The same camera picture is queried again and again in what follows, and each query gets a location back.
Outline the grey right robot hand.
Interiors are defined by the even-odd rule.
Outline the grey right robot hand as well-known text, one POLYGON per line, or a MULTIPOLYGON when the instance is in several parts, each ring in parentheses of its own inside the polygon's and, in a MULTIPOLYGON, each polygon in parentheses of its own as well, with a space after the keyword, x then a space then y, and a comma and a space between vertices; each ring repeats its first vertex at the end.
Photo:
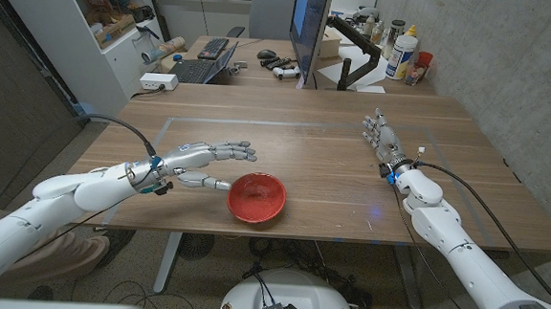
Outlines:
POLYGON ((385 114, 379 108, 375 109, 373 118, 366 115, 362 124, 365 127, 362 135, 373 148, 382 170, 402 175, 411 169, 412 160, 406 156, 399 138, 387 125, 385 114))

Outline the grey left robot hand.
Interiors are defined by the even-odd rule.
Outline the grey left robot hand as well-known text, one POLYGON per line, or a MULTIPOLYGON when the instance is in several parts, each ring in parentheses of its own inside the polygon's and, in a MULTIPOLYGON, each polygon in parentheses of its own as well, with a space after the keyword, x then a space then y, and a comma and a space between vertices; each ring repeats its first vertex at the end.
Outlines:
POLYGON ((211 188, 228 191, 231 185, 227 181, 213 178, 207 173, 197 172, 216 161, 244 160, 255 162, 257 157, 251 144, 245 141, 223 143, 187 143, 166 153, 155 168, 156 176, 175 177, 187 188, 211 188))

